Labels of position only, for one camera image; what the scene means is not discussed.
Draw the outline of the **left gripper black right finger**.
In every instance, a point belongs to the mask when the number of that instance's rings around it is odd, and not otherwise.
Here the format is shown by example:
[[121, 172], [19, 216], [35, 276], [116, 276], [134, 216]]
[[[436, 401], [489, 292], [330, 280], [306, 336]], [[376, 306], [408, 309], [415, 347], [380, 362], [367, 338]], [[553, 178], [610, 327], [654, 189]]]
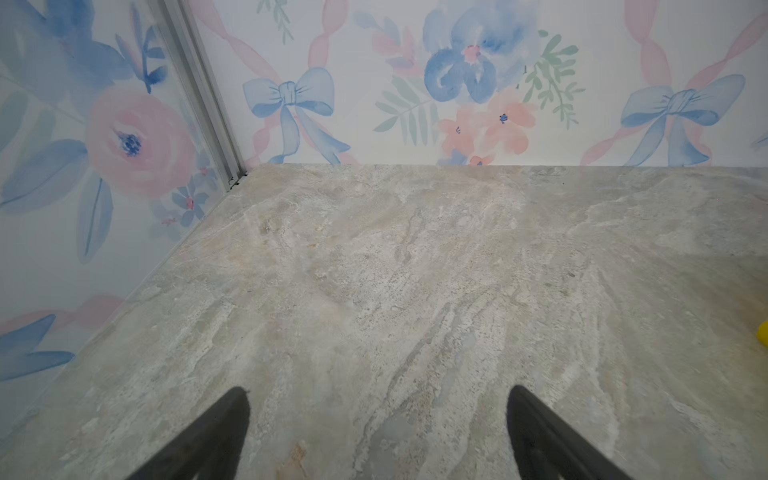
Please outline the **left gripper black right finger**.
[[522, 385], [509, 392], [506, 423], [522, 479], [630, 479]]

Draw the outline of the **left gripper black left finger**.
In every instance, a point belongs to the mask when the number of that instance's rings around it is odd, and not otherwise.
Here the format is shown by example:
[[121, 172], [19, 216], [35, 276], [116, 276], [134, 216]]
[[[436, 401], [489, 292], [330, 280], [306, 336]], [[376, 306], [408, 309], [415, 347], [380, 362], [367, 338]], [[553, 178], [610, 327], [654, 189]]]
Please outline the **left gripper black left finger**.
[[233, 479], [250, 421], [247, 392], [228, 390], [133, 472], [132, 479]]

